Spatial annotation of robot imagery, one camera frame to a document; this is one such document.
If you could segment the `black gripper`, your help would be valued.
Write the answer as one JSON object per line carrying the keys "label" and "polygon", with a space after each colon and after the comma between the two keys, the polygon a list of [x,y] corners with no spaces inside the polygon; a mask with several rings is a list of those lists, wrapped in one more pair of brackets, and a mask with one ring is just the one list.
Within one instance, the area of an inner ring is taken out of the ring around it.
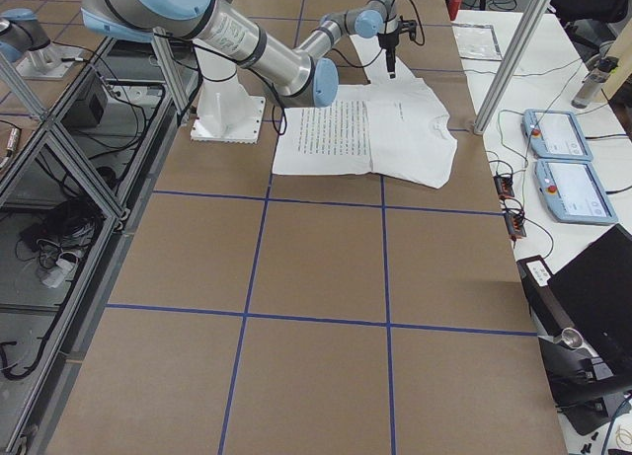
{"label": "black gripper", "polygon": [[386,69],[390,79],[395,78],[396,48],[401,35],[407,35],[410,41],[415,41],[416,21],[393,18],[385,23],[384,32],[378,34],[378,43],[385,52]]}

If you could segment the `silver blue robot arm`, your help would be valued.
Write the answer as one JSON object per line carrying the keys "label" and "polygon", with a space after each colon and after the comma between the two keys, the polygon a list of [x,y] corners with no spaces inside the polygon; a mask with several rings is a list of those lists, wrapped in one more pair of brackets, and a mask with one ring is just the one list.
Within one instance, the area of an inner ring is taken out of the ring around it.
{"label": "silver blue robot arm", "polygon": [[395,79],[400,36],[407,35],[411,42],[418,43],[417,33],[422,30],[419,11],[413,1],[411,4],[415,18],[410,20],[398,15],[396,0],[368,0],[363,7],[325,15],[298,50],[320,59],[344,36],[377,38],[380,51],[385,55],[389,78]]}
{"label": "silver blue robot arm", "polygon": [[323,108],[337,95],[339,75],[326,53],[340,38],[328,22],[291,49],[224,0],[82,0],[85,26],[107,37],[150,42],[162,29],[198,39],[271,82],[287,108]]}

